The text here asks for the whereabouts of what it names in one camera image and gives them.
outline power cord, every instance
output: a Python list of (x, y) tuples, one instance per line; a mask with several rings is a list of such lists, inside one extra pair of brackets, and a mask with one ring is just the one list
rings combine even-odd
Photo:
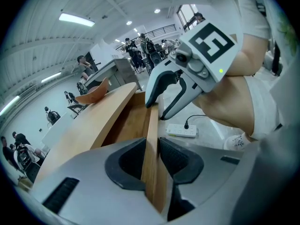
[(186, 124), (184, 125), (184, 128), (185, 128), (185, 129), (188, 129), (188, 120), (189, 120), (191, 117), (194, 117), (194, 116), (206, 117), (206, 115), (192, 115), (192, 116), (188, 117), (188, 118), (187, 118), (187, 121), (186, 121)]

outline wooden bowl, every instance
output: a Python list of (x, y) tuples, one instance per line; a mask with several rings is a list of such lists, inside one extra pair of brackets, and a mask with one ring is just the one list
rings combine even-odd
[(93, 87), (88, 94), (75, 97), (76, 101), (81, 104), (92, 104), (99, 102), (106, 94), (108, 89), (108, 78), (106, 77), (100, 86)]

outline metal railing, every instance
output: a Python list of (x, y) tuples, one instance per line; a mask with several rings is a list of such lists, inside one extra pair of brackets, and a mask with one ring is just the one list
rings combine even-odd
[[(172, 24), (169, 26), (165, 26), (165, 27), (147, 32), (147, 33), (145, 33), (145, 36), (146, 36), (146, 38), (152, 39), (152, 38), (159, 37), (163, 34), (174, 32), (174, 31), (176, 31), (176, 27), (175, 27), (175, 24)], [(136, 38), (132, 39), (131, 41), (134, 41), (135, 45), (137, 45), (137, 46), (141, 43), (141, 40), (139, 37), (136, 37)], [(122, 46), (116, 48), (116, 50), (120, 53), (124, 53), (124, 52), (126, 52), (125, 46), (126, 45), (122, 45)]]

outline white power strip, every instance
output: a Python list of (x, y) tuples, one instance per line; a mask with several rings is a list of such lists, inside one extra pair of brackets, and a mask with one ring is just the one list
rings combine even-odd
[(167, 128), (167, 134), (171, 136), (196, 137), (197, 133), (196, 125), (189, 125), (188, 129), (185, 129), (182, 124), (169, 124)]

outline white sneaker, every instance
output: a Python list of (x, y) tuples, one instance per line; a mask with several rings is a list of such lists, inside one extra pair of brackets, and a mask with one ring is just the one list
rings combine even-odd
[(228, 137), (224, 142), (224, 150), (234, 150), (241, 151), (244, 150), (245, 147), (251, 143), (245, 136), (245, 133), (242, 135), (235, 135)]

